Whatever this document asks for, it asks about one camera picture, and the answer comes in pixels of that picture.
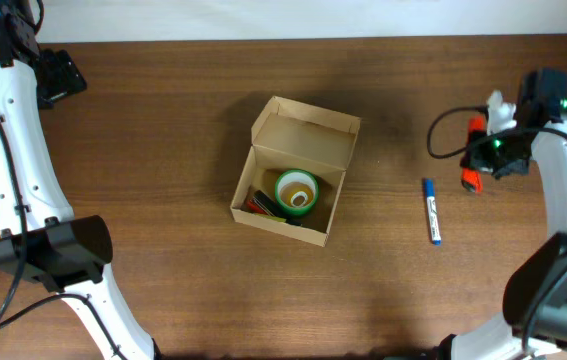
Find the orange utility knife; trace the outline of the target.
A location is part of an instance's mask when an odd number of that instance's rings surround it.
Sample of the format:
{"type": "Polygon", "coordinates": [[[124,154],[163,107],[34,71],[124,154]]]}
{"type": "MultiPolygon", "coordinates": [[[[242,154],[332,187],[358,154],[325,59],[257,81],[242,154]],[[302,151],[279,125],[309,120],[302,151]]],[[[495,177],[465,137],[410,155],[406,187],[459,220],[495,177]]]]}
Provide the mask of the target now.
{"type": "MultiPolygon", "coordinates": [[[[475,116],[469,120],[467,133],[467,145],[486,133],[485,119],[482,115],[475,116]]],[[[465,154],[461,159],[460,167],[462,169],[461,185],[469,192],[481,193],[483,190],[481,176],[477,170],[470,167],[470,156],[468,154],[465,154]]]]}

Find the small yellow tape roll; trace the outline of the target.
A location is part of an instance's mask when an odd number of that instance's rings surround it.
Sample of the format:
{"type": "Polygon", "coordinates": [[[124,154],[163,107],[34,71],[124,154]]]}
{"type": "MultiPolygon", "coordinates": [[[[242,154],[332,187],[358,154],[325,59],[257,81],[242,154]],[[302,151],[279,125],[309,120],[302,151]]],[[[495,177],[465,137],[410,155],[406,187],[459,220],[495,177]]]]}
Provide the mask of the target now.
{"type": "Polygon", "coordinates": [[[280,197],[287,206],[293,209],[300,209],[309,206],[313,202],[315,195],[309,185],[292,182],[282,188],[280,197]]]}

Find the green tape roll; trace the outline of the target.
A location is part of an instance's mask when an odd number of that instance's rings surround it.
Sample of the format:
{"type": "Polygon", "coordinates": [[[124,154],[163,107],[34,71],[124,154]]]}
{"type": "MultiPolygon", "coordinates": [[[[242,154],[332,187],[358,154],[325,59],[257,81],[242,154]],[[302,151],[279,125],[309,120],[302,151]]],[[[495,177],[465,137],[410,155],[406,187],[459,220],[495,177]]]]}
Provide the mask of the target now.
{"type": "Polygon", "coordinates": [[[308,214],[319,197],[316,178],[309,172],[292,169],[281,174],[275,183],[276,203],[292,217],[308,214]]]}

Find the brown cardboard box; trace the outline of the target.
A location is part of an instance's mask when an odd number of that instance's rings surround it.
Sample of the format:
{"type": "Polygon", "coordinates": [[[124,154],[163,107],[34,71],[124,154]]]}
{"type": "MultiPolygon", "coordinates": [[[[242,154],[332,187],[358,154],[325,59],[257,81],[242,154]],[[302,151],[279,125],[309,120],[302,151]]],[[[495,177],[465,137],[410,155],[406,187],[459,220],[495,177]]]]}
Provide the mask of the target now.
{"type": "Polygon", "coordinates": [[[325,246],[360,126],[352,115],[272,97],[251,128],[251,148],[230,205],[234,220],[325,246]],[[311,173],[319,186],[312,210],[294,219],[302,226],[254,215],[248,197],[261,190],[276,201],[276,180],[292,169],[311,173]]]}

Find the yellow highlighter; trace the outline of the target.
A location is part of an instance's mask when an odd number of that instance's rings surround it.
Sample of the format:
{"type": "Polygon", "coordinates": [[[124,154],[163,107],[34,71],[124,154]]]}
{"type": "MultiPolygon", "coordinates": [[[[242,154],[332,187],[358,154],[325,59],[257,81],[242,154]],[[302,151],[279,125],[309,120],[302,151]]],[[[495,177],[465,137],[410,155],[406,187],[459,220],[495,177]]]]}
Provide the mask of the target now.
{"type": "Polygon", "coordinates": [[[290,218],[278,217],[278,216],[261,214],[261,213],[255,213],[254,215],[265,218],[265,219],[269,219],[269,220],[272,220],[272,221],[276,221],[276,222],[279,222],[279,223],[286,223],[286,224],[289,224],[289,225],[299,226],[299,227],[302,226],[302,223],[300,223],[297,220],[290,219],[290,218]]]}

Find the orange black stapler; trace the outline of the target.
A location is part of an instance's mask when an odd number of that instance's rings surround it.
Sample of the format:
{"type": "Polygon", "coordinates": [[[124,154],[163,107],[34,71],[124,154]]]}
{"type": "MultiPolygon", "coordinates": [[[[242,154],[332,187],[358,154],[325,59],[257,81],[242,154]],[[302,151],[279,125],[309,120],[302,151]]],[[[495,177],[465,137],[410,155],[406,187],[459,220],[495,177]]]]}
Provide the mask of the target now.
{"type": "Polygon", "coordinates": [[[263,191],[256,190],[248,201],[264,210],[267,214],[275,217],[286,218],[287,214],[263,191]]]}

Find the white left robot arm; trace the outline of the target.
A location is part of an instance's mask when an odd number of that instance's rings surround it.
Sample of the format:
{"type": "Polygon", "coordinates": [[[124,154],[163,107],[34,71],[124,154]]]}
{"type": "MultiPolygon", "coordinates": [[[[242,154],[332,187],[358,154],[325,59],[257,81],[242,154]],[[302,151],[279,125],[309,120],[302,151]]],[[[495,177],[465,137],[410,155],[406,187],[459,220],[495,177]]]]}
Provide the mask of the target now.
{"type": "Polygon", "coordinates": [[[113,245],[97,215],[79,218],[49,156],[40,112],[83,92],[64,50],[42,48],[40,1],[0,0],[0,270],[63,301],[107,359],[157,359],[114,278],[113,245]]]}

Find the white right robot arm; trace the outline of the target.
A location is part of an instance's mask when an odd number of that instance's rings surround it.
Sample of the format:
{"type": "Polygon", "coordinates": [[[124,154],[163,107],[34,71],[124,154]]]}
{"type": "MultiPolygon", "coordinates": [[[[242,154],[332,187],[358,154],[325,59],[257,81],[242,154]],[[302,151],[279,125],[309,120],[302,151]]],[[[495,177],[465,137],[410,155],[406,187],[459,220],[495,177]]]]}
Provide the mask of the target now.
{"type": "Polygon", "coordinates": [[[545,359],[567,352],[567,74],[541,68],[521,81],[515,103],[493,92],[471,107],[467,142],[456,150],[461,183],[481,190],[481,174],[525,175],[537,164],[547,240],[510,277],[502,310],[464,334],[451,334],[434,359],[545,359]]]}

